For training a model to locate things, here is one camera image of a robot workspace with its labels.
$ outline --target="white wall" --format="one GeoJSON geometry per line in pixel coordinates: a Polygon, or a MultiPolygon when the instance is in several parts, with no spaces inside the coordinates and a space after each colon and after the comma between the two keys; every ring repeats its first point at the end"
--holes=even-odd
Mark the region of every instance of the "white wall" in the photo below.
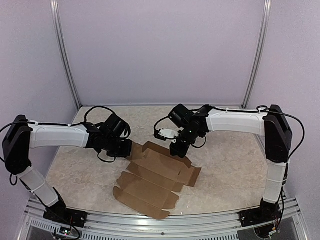
{"type": "Polygon", "coordinates": [[[84,105],[241,105],[263,0],[62,0],[84,105]]]}
{"type": "MultiPolygon", "coordinates": [[[[312,240],[320,236],[320,1],[272,1],[268,33],[250,108],[278,104],[305,125],[306,138],[292,156],[285,186],[296,196],[312,240]]],[[[293,126],[294,148],[300,141],[293,126]]]]}
{"type": "MultiPolygon", "coordinates": [[[[0,35],[0,126],[19,114],[43,122],[70,122],[76,108],[59,54],[50,1],[0,1],[0,35]]],[[[46,174],[56,151],[32,150],[30,160],[46,174]]],[[[11,240],[29,194],[20,183],[11,186],[9,176],[0,162],[0,233],[1,239],[11,240]]]]}

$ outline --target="marble-patterned table surface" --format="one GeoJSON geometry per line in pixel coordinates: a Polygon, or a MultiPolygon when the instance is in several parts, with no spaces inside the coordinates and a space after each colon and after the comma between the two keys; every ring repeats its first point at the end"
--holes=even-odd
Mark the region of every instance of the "marble-patterned table surface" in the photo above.
{"type": "MultiPolygon", "coordinates": [[[[156,121],[168,115],[172,106],[129,106],[112,109],[132,129],[130,139],[139,144],[152,141],[169,147],[169,141],[153,137],[156,121]]],[[[74,122],[83,121],[89,110],[83,107],[74,122]]],[[[92,123],[104,122],[110,113],[95,109],[88,115],[92,123]]],[[[158,127],[177,129],[166,120],[158,127]]],[[[184,186],[171,215],[216,213],[258,206],[263,196],[267,164],[252,134],[210,132],[201,149],[190,148],[193,165],[202,171],[195,187],[184,186]]],[[[129,161],[118,158],[114,163],[98,160],[93,149],[60,147],[46,177],[63,197],[66,205],[89,211],[138,214],[115,200],[112,190],[129,161]]]]}

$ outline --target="unfolded cardboard box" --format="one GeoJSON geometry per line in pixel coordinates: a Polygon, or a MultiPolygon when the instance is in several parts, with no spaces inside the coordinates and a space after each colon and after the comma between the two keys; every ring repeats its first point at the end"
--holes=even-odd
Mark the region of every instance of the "unfolded cardboard box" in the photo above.
{"type": "Polygon", "coordinates": [[[185,158],[170,155],[170,150],[152,142],[132,144],[131,163],[113,188],[119,202],[154,219],[164,219],[174,209],[183,185],[194,187],[201,168],[185,158]]]}

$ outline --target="metal frame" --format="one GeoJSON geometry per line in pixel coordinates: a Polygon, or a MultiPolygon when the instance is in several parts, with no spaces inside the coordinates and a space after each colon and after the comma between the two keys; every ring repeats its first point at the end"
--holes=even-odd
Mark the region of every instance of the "metal frame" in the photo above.
{"type": "Polygon", "coordinates": [[[246,89],[246,93],[244,96],[244,100],[242,103],[242,107],[246,109],[248,107],[250,97],[252,95],[254,85],[256,82],[259,65],[262,57],[262,53],[264,50],[264,45],[266,41],[266,35],[268,30],[268,24],[269,24],[269,17],[270,17],[270,10],[271,10],[271,0],[264,0],[264,9],[263,9],[263,17],[262,17],[262,23],[260,28],[260,34],[258,39],[258,45],[256,48],[255,56],[254,56],[254,62],[253,67],[250,74],[250,80],[248,87],[246,89]]]}
{"type": "Polygon", "coordinates": [[[58,41],[58,47],[60,50],[61,60],[62,60],[62,64],[64,67],[66,79],[68,81],[76,109],[80,110],[82,105],[81,105],[79,94],[78,94],[78,91],[77,91],[77,88],[75,85],[75,81],[74,81],[74,78],[73,78],[73,75],[71,72],[69,59],[68,59],[68,55],[67,55],[67,51],[66,51],[64,35],[63,35],[61,20],[60,20],[60,15],[59,15],[58,0],[50,0],[50,3],[51,3],[51,11],[52,11],[55,34],[56,34],[56,38],[58,41]]]}
{"type": "MultiPolygon", "coordinates": [[[[286,199],[283,219],[293,218],[299,240],[308,240],[305,223],[295,198],[286,199]]],[[[43,219],[45,208],[36,199],[30,199],[24,212],[24,219],[18,240],[26,240],[30,227],[50,232],[63,224],[43,219]]],[[[119,240],[204,240],[219,239],[222,236],[236,236],[238,231],[253,229],[269,223],[242,227],[239,210],[169,216],[164,220],[154,220],[142,215],[126,215],[87,211],[88,217],[82,232],[82,239],[119,239],[119,240]]]]}

